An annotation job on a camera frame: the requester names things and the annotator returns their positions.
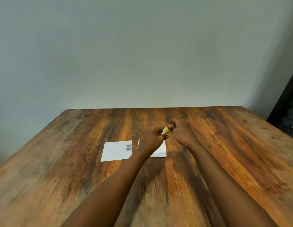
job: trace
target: white wall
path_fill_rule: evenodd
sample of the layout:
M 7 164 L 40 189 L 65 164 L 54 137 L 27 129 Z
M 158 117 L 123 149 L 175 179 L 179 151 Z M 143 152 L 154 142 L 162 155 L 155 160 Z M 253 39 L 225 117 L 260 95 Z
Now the white wall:
M 293 0 L 0 0 L 0 163 L 69 108 L 267 118 L 292 74 Z

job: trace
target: forearm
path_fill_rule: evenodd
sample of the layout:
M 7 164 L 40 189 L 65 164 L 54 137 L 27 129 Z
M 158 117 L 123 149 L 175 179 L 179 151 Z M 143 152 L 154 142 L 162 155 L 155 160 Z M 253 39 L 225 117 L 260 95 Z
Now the forearm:
M 146 159 L 147 156 L 137 150 L 122 168 L 101 183 L 74 210 L 62 226 L 113 226 Z
M 277 226 L 201 143 L 188 148 L 227 226 Z

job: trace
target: hand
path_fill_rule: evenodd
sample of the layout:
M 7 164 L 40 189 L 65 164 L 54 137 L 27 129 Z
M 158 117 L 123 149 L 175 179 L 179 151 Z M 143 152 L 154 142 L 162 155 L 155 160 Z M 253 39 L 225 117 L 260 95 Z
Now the hand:
M 141 135 L 138 152 L 143 152 L 146 157 L 150 157 L 160 147 L 163 141 L 169 138 L 166 134 L 160 134 L 163 128 L 163 126 L 147 128 Z
M 190 148 L 193 144 L 199 143 L 191 125 L 184 119 L 173 119 L 172 123 L 175 125 L 168 125 L 177 140 L 185 148 Z

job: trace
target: tabletop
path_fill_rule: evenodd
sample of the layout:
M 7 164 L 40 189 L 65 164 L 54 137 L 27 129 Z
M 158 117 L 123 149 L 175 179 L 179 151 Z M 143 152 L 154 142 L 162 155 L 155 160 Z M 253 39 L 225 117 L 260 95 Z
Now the tabletop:
M 221 166 L 281 226 L 293 226 L 293 139 L 241 106 L 66 110 L 0 166 L 0 226 L 60 226 L 126 160 L 105 142 L 187 118 Z M 141 168 L 115 226 L 225 226 L 191 154 L 174 137 Z

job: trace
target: white paper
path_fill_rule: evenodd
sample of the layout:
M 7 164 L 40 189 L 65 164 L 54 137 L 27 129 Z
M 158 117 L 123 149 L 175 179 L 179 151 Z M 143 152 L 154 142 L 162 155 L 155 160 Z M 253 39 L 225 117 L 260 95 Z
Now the white paper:
M 128 159 L 132 156 L 132 141 L 104 143 L 101 162 Z
M 152 153 L 151 157 L 166 157 L 166 156 L 167 156 L 167 150 L 166 150 L 165 140 L 164 140 L 161 146 L 157 150 L 155 150 L 154 153 Z

